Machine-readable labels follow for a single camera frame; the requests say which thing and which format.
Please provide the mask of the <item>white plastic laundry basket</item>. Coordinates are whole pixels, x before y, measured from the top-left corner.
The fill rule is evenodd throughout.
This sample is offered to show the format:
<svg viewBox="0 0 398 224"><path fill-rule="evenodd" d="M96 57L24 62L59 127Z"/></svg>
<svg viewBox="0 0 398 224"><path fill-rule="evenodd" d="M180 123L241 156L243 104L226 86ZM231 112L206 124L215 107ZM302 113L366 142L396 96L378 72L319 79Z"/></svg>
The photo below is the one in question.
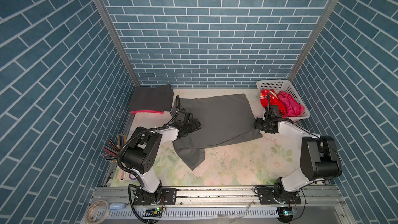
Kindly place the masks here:
<svg viewBox="0 0 398 224"><path fill-rule="evenodd" d="M288 80L261 80L256 82L259 93L271 92L283 106L287 117L293 121L308 119L310 113L293 84Z"/></svg>

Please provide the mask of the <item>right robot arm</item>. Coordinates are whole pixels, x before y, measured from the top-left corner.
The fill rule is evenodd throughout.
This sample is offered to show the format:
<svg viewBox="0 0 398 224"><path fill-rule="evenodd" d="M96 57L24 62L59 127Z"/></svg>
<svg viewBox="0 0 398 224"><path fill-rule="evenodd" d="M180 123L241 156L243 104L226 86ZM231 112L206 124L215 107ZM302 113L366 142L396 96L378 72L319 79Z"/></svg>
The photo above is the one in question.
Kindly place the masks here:
<svg viewBox="0 0 398 224"><path fill-rule="evenodd" d="M256 118L254 127L266 133L279 133L301 146L300 166L274 183L276 201L292 198L304 187L342 175L342 160L336 142L330 136L318 136L282 117L276 105L267 106L263 118Z"/></svg>

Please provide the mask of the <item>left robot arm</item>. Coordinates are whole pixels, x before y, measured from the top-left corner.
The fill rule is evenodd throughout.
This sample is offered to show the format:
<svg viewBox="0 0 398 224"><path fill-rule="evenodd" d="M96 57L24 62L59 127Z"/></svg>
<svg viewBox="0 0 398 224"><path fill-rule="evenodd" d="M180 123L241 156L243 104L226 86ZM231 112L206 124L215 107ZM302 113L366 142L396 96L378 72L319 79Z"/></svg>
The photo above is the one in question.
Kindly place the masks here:
<svg viewBox="0 0 398 224"><path fill-rule="evenodd" d="M135 176L140 189L149 194L161 190L153 165L161 143L175 141L201 129L201 123L186 109L178 110L172 119L154 128L138 127L117 156L118 167Z"/></svg>

